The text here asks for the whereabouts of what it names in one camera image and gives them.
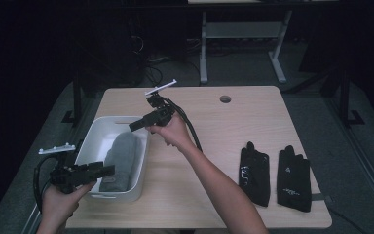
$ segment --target light wood table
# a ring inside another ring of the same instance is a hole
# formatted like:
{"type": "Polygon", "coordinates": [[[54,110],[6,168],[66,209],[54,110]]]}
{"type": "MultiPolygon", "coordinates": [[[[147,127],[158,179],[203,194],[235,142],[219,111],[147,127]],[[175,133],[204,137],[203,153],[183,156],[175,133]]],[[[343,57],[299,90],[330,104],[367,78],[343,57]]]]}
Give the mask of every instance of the light wood table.
{"type": "MultiPolygon", "coordinates": [[[[151,89],[111,89],[105,92],[96,117],[143,116],[153,109],[144,92],[151,89]]],[[[276,87],[167,88],[160,95],[181,106],[191,120],[204,154],[238,182],[241,149],[248,141],[270,156],[271,198],[259,206],[269,228],[325,228],[332,219],[324,201],[312,202],[302,213],[278,205],[276,178],[279,151],[293,145],[306,155],[280,91],[276,87]],[[229,96],[230,103],[222,103],[229,96]]],[[[312,192],[320,193],[311,171],[312,192]]],[[[175,147],[151,135],[141,197],[131,203],[82,199],[68,228],[224,228],[191,166],[175,147]]]]}

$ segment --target gray cloth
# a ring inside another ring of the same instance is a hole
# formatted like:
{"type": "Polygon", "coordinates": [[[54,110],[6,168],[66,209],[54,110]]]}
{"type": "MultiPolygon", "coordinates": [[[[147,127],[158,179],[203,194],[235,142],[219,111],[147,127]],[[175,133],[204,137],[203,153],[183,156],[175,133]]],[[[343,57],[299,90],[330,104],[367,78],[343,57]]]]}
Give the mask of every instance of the gray cloth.
{"type": "Polygon", "coordinates": [[[115,165],[115,174],[102,179],[99,186],[100,192],[129,190],[131,168],[139,146],[140,139],[132,132],[122,133],[115,138],[104,161],[104,166],[115,165]]]}

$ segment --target forearm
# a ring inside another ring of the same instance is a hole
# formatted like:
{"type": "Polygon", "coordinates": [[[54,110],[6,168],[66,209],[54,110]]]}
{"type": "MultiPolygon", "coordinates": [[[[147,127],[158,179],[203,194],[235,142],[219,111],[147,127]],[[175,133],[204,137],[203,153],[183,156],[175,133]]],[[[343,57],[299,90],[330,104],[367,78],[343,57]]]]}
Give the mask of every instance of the forearm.
{"type": "Polygon", "coordinates": [[[193,167],[213,206],[231,233],[267,233],[254,205],[228,176],[194,145],[179,149],[193,167]]]}

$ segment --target person's right arm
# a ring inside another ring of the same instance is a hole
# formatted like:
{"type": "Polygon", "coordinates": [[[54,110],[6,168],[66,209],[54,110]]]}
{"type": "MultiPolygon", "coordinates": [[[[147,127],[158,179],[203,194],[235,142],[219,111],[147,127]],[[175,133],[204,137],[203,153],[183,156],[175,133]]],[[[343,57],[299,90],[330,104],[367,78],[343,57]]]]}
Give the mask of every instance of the person's right arm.
{"type": "Polygon", "coordinates": [[[186,157],[230,233],[268,233],[253,203],[196,147],[177,113],[165,127],[147,129],[161,135],[167,145],[176,146],[186,157]]]}

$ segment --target person's right hand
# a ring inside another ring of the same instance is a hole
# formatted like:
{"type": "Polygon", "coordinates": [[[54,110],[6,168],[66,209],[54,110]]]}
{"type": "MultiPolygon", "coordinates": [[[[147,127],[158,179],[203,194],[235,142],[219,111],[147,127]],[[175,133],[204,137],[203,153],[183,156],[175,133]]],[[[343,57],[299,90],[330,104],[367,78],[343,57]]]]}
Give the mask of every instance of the person's right hand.
{"type": "Polygon", "coordinates": [[[193,141],[190,139],[190,135],[184,120],[177,112],[172,115],[171,120],[166,126],[161,127],[153,125],[147,127],[146,129],[151,133],[159,134],[163,137],[167,145],[171,144],[177,147],[180,151],[189,146],[196,147],[193,141]]]}

